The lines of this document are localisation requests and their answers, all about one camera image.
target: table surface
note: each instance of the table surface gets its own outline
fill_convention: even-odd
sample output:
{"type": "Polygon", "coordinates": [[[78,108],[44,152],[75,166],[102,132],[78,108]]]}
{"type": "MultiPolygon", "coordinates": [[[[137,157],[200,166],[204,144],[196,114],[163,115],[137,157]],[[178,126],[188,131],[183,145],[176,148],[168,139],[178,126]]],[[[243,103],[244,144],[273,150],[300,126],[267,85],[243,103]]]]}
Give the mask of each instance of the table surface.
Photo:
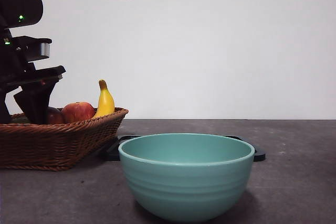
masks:
{"type": "MultiPolygon", "coordinates": [[[[236,205],[207,223],[336,223],[336,121],[124,120],[118,135],[169,132],[242,136],[266,152],[236,205]]],[[[2,169],[0,186],[1,224],[170,223],[97,152],[63,172],[2,169]]]]}

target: teal bowl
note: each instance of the teal bowl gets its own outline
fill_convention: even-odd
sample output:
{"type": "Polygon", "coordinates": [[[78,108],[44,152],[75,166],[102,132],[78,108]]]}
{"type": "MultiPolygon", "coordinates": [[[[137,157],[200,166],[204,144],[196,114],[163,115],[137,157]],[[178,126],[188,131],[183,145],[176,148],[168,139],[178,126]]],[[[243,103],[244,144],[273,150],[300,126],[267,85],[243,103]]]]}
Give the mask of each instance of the teal bowl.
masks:
{"type": "Polygon", "coordinates": [[[252,145],[208,134],[156,134],[127,140],[119,156],[128,186],[146,210],[170,221],[205,221],[244,192],[252,145]]]}

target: wicker basket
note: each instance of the wicker basket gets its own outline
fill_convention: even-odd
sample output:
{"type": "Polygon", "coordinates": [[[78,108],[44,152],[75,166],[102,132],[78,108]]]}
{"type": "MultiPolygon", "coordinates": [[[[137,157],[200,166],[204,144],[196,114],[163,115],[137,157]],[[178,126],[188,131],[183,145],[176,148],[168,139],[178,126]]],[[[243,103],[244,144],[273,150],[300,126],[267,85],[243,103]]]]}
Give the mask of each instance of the wicker basket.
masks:
{"type": "Polygon", "coordinates": [[[114,137],[127,113],[116,108],[113,114],[68,124],[0,124],[0,168],[68,170],[114,137]]]}

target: banana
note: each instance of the banana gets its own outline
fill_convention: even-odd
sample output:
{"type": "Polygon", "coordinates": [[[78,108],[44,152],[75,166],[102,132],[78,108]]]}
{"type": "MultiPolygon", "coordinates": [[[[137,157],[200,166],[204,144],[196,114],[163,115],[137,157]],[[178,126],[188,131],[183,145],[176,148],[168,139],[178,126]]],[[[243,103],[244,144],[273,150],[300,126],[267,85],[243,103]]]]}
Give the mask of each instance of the banana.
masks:
{"type": "Polygon", "coordinates": [[[100,95],[98,100],[97,112],[92,118],[114,113],[114,100],[109,90],[107,89],[106,82],[99,80],[100,95]]]}

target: red apple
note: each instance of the red apple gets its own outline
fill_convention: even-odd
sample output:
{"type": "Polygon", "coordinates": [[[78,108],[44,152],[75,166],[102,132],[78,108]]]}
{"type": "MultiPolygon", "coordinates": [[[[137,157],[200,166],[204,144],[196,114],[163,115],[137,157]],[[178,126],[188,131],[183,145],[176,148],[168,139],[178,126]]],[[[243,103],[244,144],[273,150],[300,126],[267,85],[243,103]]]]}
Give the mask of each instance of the red apple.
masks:
{"type": "Polygon", "coordinates": [[[62,113],[54,107],[47,108],[47,124],[62,124],[64,122],[64,118],[62,113]]]}
{"type": "Polygon", "coordinates": [[[88,102],[73,102],[67,104],[61,113],[64,117],[65,123],[73,123],[90,119],[94,116],[95,111],[92,105],[88,102]]]}

